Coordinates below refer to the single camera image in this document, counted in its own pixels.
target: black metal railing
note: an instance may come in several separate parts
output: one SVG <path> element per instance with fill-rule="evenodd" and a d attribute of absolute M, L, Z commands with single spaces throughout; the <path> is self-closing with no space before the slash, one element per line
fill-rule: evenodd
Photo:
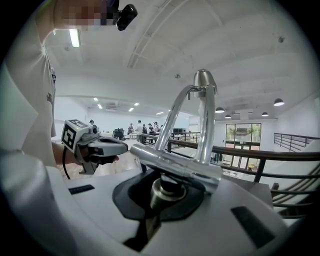
<path fill-rule="evenodd" d="M 299 152 L 312 140 L 320 140 L 320 138 L 275 132 L 273 143 L 286 148 L 289 152 Z"/>
<path fill-rule="evenodd" d="M 147 138 L 146 144 L 154 145 L 154 143 L 148 142 L 148 140 L 157 141 L 157 136 L 152 136 L 149 134 L 143 134 L 145 138 Z M 181 154 L 179 152 L 176 152 L 172 149 L 175 147 L 173 146 L 179 146 L 184 148 L 191 148 L 191 149 L 197 149 L 198 143 L 196 142 L 189 142 L 189 141 L 183 141 L 178 139 L 169 139 L 167 143 L 166 150 L 170 153 L 190 158 L 191 156 Z M 253 159 L 260 159 L 259 165 L 257 168 L 257 172 L 245 170 L 238 167 L 232 167 L 232 166 L 226 166 L 221 165 L 222 169 L 230 170 L 238 173 L 243 173 L 247 175 L 254 175 L 253 182 L 259 183 L 261 177 L 269 177 L 269 178 L 278 178 L 278 179 L 299 179 L 299 180 L 305 180 L 305 179 L 319 179 L 320 178 L 320 165 L 318 165 L 319 171 L 316 172 L 316 174 L 310 174 L 310 175 L 291 175 L 291 174 L 275 174 L 275 173 L 264 173 L 264 168 L 266 164 L 266 160 L 273 160 L 273 161 L 289 161 L 289 162 L 308 162 L 308 161 L 320 161 L 320 152 L 271 152 L 271 151 L 259 151 L 259 150 L 244 150 L 244 149 L 237 149 L 237 148 L 228 148 L 228 147 L 218 147 L 214 146 L 212 148 L 213 153 L 219 153 L 223 155 L 230 155 L 230 156 L 238 156 L 238 157 L 246 157 L 246 158 L 253 158 Z M 315 193 L 318 193 L 319 190 L 304 190 L 304 191 L 296 191 L 296 190 L 271 190 L 272 193 L 276 193 L 277 195 L 283 194 L 283 195 L 312 195 Z M 313 203 L 301 203 L 301 204 L 287 204 L 287 203 L 274 203 L 273 206 L 275 207 L 281 207 L 281 208 L 291 208 L 296 206 L 297 208 L 300 207 L 307 207 L 310 206 Z M 283 218 L 286 219 L 295 219 L 300 218 L 302 215 L 297 216 L 283 216 Z"/>

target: wooden floor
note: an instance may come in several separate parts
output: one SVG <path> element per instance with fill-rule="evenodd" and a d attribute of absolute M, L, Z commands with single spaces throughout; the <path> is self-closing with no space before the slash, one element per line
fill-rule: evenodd
<path fill-rule="evenodd" d="M 138 168 L 140 166 L 139 160 L 135 159 L 135 156 L 132 155 L 130 151 L 124 154 L 121 154 L 118 157 L 119 157 L 119 160 L 116 162 L 99 165 L 94 175 L 79 174 L 79 172 L 83 170 L 83 167 L 75 163 L 67 164 L 65 168 L 71 179 L 87 179 L 87 178 L 97 177 L 97 176 L 117 174 L 117 173 L 125 172 L 127 170 Z M 57 168 L 60 170 L 63 178 L 68 179 L 65 174 L 63 166 L 58 165 Z"/>

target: black head-mounted camera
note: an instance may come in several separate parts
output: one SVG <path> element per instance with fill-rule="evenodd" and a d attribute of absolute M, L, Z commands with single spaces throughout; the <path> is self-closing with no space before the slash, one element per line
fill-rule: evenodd
<path fill-rule="evenodd" d="M 118 10 L 119 0 L 109 0 L 107 2 L 106 13 L 101 14 L 101 26 L 116 25 L 119 31 L 123 31 L 138 15 L 137 9 L 133 4 L 128 4 L 123 10 Z"/>

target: fluorescent light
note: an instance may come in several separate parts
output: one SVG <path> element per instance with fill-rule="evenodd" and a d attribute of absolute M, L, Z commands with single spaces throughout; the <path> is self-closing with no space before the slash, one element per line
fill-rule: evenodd
<path fill-rule="evenodd" d="M 274 101 L 274 106 L 278 107 L 278 106 L 282 106 L 284 103 L 284 101 L 280 98 L 277 98 L 275 101 Z"/>
<path fill-rule="evenodd" d="M 225 112 L 225 110 L 222 108 L 222 107 L 217 107 L 216 109 L 215 109 L 215 112 L 216 113 L 223 113 L 223 112 Z"/>
<path fill-rule="evenodd" d="M 71 43 L 73 47 L 80 47 L 78 29 L 73 28 L 69 29 Z"/>

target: chrome faucet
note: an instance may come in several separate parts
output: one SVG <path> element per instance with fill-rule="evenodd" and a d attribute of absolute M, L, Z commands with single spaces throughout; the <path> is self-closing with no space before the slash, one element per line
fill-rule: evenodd
<path fill-rule="evenodd" d="M 165 151 L 181 106 L 190 93 L 200 99 L 200 139 L 194 159 Z M 177 181 L 214 193 L 222 175 L 220 166 L 209 165 L 214 145 L 216 93 L 217 85 L 212 74 L 205 69 L 198 70 L 194 75 L 194 85 L 186 86 L 175 99 L 154 148 L 134 144 L 131 153 L 140 158 L 142 164 L 158 168 Z"/>

